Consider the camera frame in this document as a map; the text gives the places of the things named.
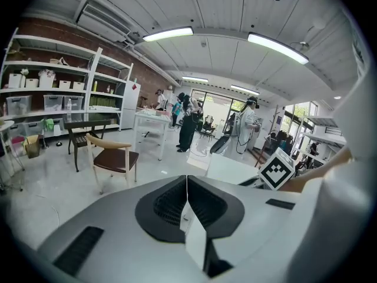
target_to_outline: white refrigerator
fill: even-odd
[[[120,127],[121,129],[131,129],[135,123],[135,112],[137,100],[140,93],[140,84],[127,81],[124,87],[124,97],[121,106]]]

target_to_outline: ceiling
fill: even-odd
[[[76,23],[89,0],[34,0],[25,15]],[[94,0],[140,34],[134,49],[174,79],[204,77],[209,85],[258,90],[266,104],[291,104],[344,96],[357,80],[348,20],[336,0]],[[157,31],[192,26],[193,36],[143,42]],[[256,32],[301,51],[301,65],[247,42]]]

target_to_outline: white floor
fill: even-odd
[[[134,183],[132,173],[131,187],[170,176],[206,174],[211,158],[209,150],[216,139],[209,142],[208,138],[200,139],[199,134],[195,133],[191,150],[178,153],[176,145],[179,140],[179,129],[170,129],[163,159],[158,161],[160,146],[156,142],[156,137],[148,135],[138,144],[137,151],[140,156],[137,183]],[[108,131],[104,139],[132,143],[133,131]],[[68,155],[68,139],[62,139],[62,143],[61,147],[56,147],[55,142],[51,142],[49,148],[41,150],[40,156],[34,159],[23,156],[25,171],[18,171],[7,184],[17,186],[22,183],[24,190],[9,190],[6,196],[0,198],[7,203],[6,218],[14,235],[34,249],[37,249],[59,225],[101,197],[89,168],[87,148],[78,149],[80,171],[77,173],[74,156]],[[99,151],[99,148],[94,148],[94,153]],[[246,152],[243,162],[254,166],[256,160]],[[3,158],[0,163],[3,177],[6,176],[3,168],[5,164]],[[104,183],[105,193],[102,196],[127,188],[122,177],[110,177],[106,173],[101,173],[99,177]]]

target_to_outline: fluorescent light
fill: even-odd
[[[208,80],[206,78],[182,77],[182,79],[208,83]]]
[[[299,53],[298,51],[294,50],[293,48],[287,45],[284,45],[280,42],[275,41],[274,39],[270,39],[268,37],[255,34],[254,32],[250,32],[247,40],[248,42],[259,44],[259,45],[271,48],[272,50],[281,52],[282,54],[296,60],[297,62],[301,64],[306,64],[309,62],[309,59],[305,57],[303,54]]]
[[[165,38],[179,37],[181,35],[193,35],[193,34],[194,32],[191,27],[183,27],[183,28],[171,29],[168,31],[157,32],[156,34],[153,34],[153,35],[146,35],[145,37],[143,37],[143,40],[147,42],[151,42],[151,41],[156,41],[156,40],[165,39]]]
[[[245,91],[245,92],[248,92],[248,93],[252,93],[252,94],[255,94],[256,96],[258,96],[260,94],[259,92],[256,92],[256,91],[253,91],[253,90],[250,90],[250,89],[246,89],[246,88],[242,88],[242,87],[239,87],[239,86],[235,86],[235,85],[230,86],[230,88],[234,88],[234,89],[242,90],[242,91]]]

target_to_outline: wooden chair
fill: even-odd
[[[89,133],[86,135],[88,142],[88,153],[89,153],[89,163],[94,171],[95,181],[100,187],[100,194],[103,194],[102,186],[98,181],[96,168],[101,168],[102,170],[110,171],[111,175],[125,175],[126,182],[129,185],[130,181],[130,170],[135,166],[135,182],[136,182],[136,171],[137,171],[137,159],[139,153],[130,151],[131,144],[129,143],[115,143],[113,141],[106,141],[98,139]],[[103,148],[104,150],[93,158],[93,153],[91,145],[94,144],[97,147]]]

